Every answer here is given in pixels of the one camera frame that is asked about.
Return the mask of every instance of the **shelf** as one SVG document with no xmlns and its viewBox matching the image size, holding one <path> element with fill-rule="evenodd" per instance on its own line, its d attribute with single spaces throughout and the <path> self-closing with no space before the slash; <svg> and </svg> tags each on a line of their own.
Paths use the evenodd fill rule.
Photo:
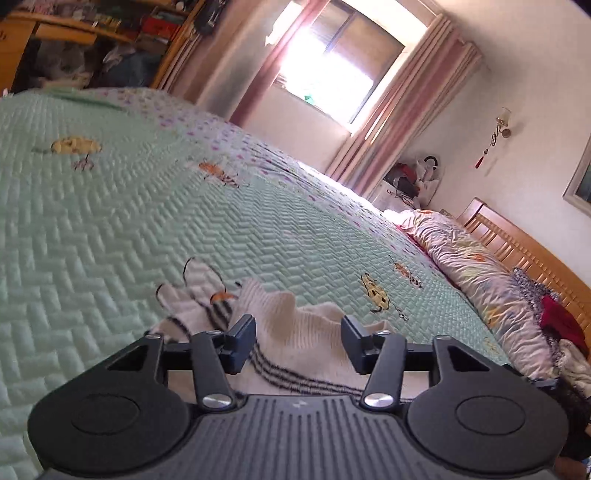
<svg viewBox="0 0 591 480">
<path fill-rule="evenodd" d="M 162 4 L 162 3 L 158 2 L 158 0 L 130 0 L 130 1 L 138 3 L 138 4 L 152 5 L 153 7 L 158 7 L 159 9 L 166 10 L 167 12 L 182 15 L 183 17 L 189 16 L 189 12 L 179 11 L 174 7 L 174 5 Z"/>
<path fill-rule="evenodd" d="M 77 30 L 94 33 L 96 35 L 100 35 L 101 37 L 109 37 L 113 40 L 125 43 L 133 43 L 135 41 L 124 35 L 119 35 L 118 33 L 112 32 L 111 30 L 107 30 L 106 28 L 93 27 L 88 23 L 81 22 L 79 20 L 74 20 L 73 18 L 62 18 L 56 17 L 54 15 L 33 14 L 30 12 L 19 12 L 18 10 L 10 13 L 8 15 L 8 18 L 14 18 L 18 20 L 33 20 L 39 23 L 61 25 L 62 27 L 75 28 Z"/>
</svg>

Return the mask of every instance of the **metal pin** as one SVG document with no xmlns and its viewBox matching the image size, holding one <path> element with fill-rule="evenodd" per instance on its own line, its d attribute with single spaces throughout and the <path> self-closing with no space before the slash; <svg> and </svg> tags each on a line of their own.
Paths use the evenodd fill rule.
<svg viewBox="0 0 591 480">
<path fill-rule="evenodd" d="M 203 397 L 202 403 L 207 408 L 220 408 L 229 407 L 232 404 L 232 399 L 223 393 L 212 393 Z"/>
<path fill-rule="evenodd" d="M 370 393 L 365 396 L 363 403 L 372 408 L 388 408 L 394 403 L 394 398 L 387 393 Z"/>
</svg>

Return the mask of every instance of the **ceiling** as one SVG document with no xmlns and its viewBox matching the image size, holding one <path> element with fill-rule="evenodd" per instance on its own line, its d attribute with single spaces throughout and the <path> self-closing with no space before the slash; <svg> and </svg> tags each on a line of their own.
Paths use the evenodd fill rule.
<svg viewBox="0 0 591 480">
<path fill-rule="evenodd" d="M 495 73 L 591 66 L 591 18 L 571 0 L 436 1 Z"/>
</svg>

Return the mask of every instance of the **wall sconce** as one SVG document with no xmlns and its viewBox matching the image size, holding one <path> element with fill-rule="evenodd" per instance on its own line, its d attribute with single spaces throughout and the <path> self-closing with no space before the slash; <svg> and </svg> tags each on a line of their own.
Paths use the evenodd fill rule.
<svg viewBox="0 0 591 480">
<path fill-rule="evenodd" d="M 488 148 L 494 147 L 496 145 L 496 140 L 501 135 L 503 138 L 509 138 L 511 136 L 511 130 L 509 127 L 509 118 L 511 117 L 511 110 L 508 108 L 503 107 L 502 113 L 496 117 L 496 130 L 493 132 L 491 136 L 491 144 Z M 480 167 L 482 160 L 484 160 L 485 155 L 488 153 L 488 148 L 483 152 L 483 155 L 480 157 L 480 160 L 476 163 L 476 168 Z"/>
</svg>

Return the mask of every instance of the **wooden bed frame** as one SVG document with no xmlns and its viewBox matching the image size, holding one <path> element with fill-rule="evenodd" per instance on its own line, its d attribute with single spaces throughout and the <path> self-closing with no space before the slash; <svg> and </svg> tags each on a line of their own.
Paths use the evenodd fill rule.
<svg viewBox="0 0 591 480">
<path fill-rule="evenodd" d="M 527 233 L 474 198 L 457 220 L 509 270 L 519 267 L 530 278 L 558 292 L 576 318 L 591 348 L 591 288 Z"/>
</svg>

